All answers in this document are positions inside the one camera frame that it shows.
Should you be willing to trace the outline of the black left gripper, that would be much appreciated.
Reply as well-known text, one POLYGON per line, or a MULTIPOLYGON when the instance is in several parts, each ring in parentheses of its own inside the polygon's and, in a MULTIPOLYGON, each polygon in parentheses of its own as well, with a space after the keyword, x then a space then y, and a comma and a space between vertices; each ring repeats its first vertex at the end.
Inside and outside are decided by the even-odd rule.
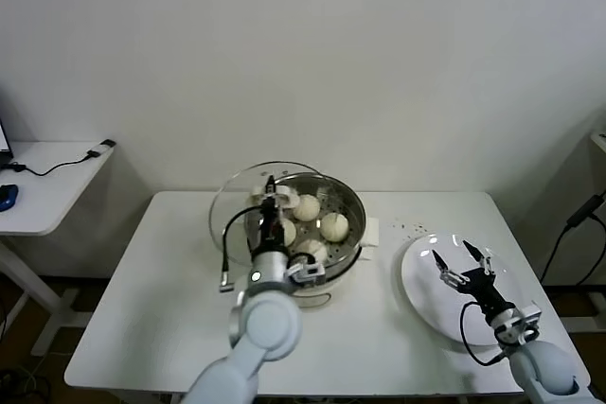
POLYGON ((261 201, 262 223, 255 255, 270 252, 285 254, 285 234, 279 216, 284 198, 277 195, 276 180, 273 175, 268 177, 263 194, 265 196, 261 201))

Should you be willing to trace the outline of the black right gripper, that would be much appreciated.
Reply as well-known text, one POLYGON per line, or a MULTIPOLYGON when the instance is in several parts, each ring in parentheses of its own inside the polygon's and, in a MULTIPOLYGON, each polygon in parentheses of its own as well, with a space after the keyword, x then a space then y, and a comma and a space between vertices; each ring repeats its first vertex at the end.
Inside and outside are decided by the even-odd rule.
POLYGON ((499 314, 514 309, 515 305, 506 300, 494 286, 496 276, 491 257, 484 255, 479 248, 467 240, 463 241, 463 245, 474 261, 475 267, 463 272, 462 275, 451 270, 436 250, 432 251, 440 280, 452 289, 460 289, 461 293, 472 296, 480 306, 486 322, 491 323, 499 314))

